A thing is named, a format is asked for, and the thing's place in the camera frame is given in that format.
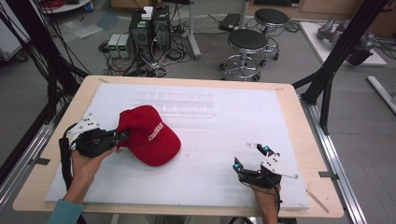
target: floor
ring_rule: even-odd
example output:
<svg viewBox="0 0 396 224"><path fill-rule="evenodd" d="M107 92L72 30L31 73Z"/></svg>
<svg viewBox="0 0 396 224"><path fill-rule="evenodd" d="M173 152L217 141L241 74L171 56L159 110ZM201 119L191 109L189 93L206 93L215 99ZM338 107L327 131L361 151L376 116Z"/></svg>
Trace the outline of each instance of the floor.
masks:
<svg viewBox="0 0 396 224"><path fill-rule="evenodd" d="M218 24L207 17L207 13L221 21L224 14L238 12L240 5L233 1L221 11L209 9L203 3L196 3L195 33L202 52L199 60L169 66L166 77L215 79L221 78L219 65L234 53L227 45L227 35L198 35L199 33L219 33ZM74 10L57 15L59 23L73 21L87 29L98 26L103 31L88 38L76 38L69 34L66 43L79 57L87 69L96 75L106 70L106 59L98 46L112 34L127 32L130 14L125 11L112 11L106 3L97 2L96 10L87 13ZM54 42L61 49L59 38ZM277 61L268 60L261 68L260 82L293 83L316 72L321 62L310 47L302 31L283 32L276 37L281 51ZM332 100L329 114L329 132L337 153L343 163L348 180L358 198L368 223L396 222L396 116L367 81L367 76L376 76L391 94L396 94L396 61L387 57L381 50L376 52L388 63L384 67L342 66L332 85ZM47 102L47 83L39 75L31 61L11 60L0 67L0 141L3 153L0 163L21 140L21 137L35 120ZM307 86L297 90L303 93ZM2 223L44 223L48 213L26 213L12 209L22 182L0 210ZM111 216L106 214L87 214L89 223L110 223ZM298 218L298 223L351 223L347 213L342 218Z"/></svg>

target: cap brim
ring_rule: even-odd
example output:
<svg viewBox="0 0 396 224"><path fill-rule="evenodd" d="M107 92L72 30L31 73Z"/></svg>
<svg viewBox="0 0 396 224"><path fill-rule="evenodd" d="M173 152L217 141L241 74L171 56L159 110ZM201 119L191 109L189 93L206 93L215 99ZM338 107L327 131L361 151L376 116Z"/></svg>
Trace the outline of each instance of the cap brim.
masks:
<svg viewBox="0 0 396 224"><path fill-rule="evenodd" d="M149 166L161 166L172 160L180 151L177 135L166 125L149 144L129 148L134 155Z"/></svg>

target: black pole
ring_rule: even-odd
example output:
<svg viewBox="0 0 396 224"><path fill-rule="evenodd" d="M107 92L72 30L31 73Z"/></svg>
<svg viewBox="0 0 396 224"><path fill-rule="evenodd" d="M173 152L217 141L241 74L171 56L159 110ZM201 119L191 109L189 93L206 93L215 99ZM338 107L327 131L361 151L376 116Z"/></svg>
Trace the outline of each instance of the black pole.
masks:
<svg viewBox="0 0 396 224"><path fill-rule="evenodd" d="M292 84L293 87L297 89L311 82L308 90L301 95L301 99L307 101L311 105L316 104L318 97L324 91L320 112L320 127L326 134L329 134L327 124L332 93L332 80L337 70L353 52L356 45L360 42L361 37L388 1L389 0L363 1L359 10L356 12L348 27L335 44L332 52L330 52L329 57L319 70L311 76L305 77Z"/></svg>

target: stool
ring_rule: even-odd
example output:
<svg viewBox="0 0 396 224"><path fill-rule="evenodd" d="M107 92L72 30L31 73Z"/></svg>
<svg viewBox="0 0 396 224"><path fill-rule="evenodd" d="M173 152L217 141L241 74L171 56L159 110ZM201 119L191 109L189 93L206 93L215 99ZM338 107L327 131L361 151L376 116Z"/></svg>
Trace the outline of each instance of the stool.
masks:
<svg viewBox="0 0 396 224"><path fill-rule="evenodd" d="M276 50L276 54L274 55L273 59L277 60L279 57L279 45L271 36L269 36L269 33L272 29L285 26L285 24L289 21L289 17L279 10L272 8L262 8L254 13L254 20L258 24L264 26L262 34L265 36L267 43L269 43L270 40L275 42L275 45L267 45L264 59L260 62L260 66L265 66L268 52Z"/></svg>
<svg viewBox="0 0 396 224"><path fill-rule="evenodd" d="M230 75L244 81L247 81L248 78L258 81L261 77L259 66L248 57L248 54L265 51L266 38L254 30L235 30L228 35L228 45L233 49L238 49L240 54L229 57L225 63L220 65L220 69L224 70L221 80L226 80L225 76Z"/></svg>

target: sleeve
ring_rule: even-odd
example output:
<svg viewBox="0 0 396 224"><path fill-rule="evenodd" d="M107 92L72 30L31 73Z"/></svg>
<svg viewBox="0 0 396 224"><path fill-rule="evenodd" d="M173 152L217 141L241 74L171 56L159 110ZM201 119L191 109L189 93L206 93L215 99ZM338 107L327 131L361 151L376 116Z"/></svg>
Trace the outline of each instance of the sleeve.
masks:
<svg viewBox="0 0 396 224"><path fill-rule="evenodd" d="M47 221L47 224L75 224L85 206L68 203L60 199Z"/></svg>

